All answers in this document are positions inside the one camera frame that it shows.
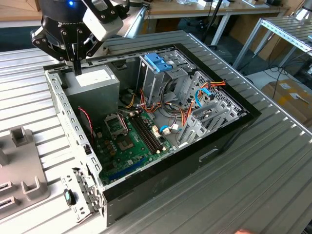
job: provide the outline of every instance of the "green button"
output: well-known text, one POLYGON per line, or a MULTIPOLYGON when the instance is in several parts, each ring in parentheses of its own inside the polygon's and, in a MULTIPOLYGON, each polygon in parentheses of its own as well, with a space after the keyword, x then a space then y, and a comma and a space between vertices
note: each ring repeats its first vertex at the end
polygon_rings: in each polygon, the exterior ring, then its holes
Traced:
POLYGON ((69 199, 70 199, 69 192, 66 192, 66 193, 65 193, 65 198, 66 198, 66 200, 69 200, 69 199))

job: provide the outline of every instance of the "blue drive bracket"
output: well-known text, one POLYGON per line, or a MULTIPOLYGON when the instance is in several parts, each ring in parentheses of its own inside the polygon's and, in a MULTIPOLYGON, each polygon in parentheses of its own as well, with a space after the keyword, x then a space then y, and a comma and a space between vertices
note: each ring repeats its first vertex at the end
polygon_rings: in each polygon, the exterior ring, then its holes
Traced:
POLYGON ((156 53, 150 53, 144 56, 144 58, 151 64, 151 66, 157 72, 165 72, 172 70, 172 66, 166 64, 166 62, 156 53))

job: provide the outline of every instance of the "green circuit board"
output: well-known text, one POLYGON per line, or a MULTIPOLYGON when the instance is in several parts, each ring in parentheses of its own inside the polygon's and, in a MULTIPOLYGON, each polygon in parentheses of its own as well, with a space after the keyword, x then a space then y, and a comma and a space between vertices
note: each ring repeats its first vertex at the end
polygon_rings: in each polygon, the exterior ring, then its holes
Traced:
MULTIPOLYGON (((139 117, 146 124, 149 131, 152 132, 151 129, 154 123, 147 113, 141 113, 139 117)), ((112 139, 104 120, 93 126, 97 135, 93 149, 103 167, 99 177, 105 185, 155 161, 173 150, 170 143, 164 138, 162 140, 155 138, 160 143, 162 150, 158 153, 152 153, 136 128, 131 124, 129 117, 125 116, 123 119, 129 132, 126 135, 118 135, 116 139, 112 139)))

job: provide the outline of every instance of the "metal latch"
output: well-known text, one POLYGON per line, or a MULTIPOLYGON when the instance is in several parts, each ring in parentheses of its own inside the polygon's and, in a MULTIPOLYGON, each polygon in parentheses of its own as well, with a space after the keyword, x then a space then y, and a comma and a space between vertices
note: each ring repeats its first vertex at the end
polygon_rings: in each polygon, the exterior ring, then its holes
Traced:
POLYGON ((99 211, 103 204, 96 186, 88 187, 86 177, 81 169, 71 169, 61 177, 67 205, 76 214, 77 223, 81 223, 92 213, 99 211))

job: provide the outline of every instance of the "sticker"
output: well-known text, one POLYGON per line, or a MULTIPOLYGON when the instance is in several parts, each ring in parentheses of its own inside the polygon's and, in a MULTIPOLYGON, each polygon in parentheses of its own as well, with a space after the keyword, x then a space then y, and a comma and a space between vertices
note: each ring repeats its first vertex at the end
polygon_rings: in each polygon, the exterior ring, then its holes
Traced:
POLYGON ((178 130, 178 128, 179 128, 179 125, 178 125, 178 124, 172 125, 172 129, 178 130))
POLYGON ((76 76, 76 79, 81 87, 96 84, 106 80, 112 79, 107 72, 102 69, 94 72, 87 72, 82 75, 76 76))
POLYGON ((290 95, 293 97, 293 99, 298 99, 298 96, 300 96, 297 93, 291 93, 290 95))
POLYGON ((289 86, 289 84, 281 83, 281 84, 279 84, 279 85, 282 86, 283 89, 291 89, 291 87, 289 86))

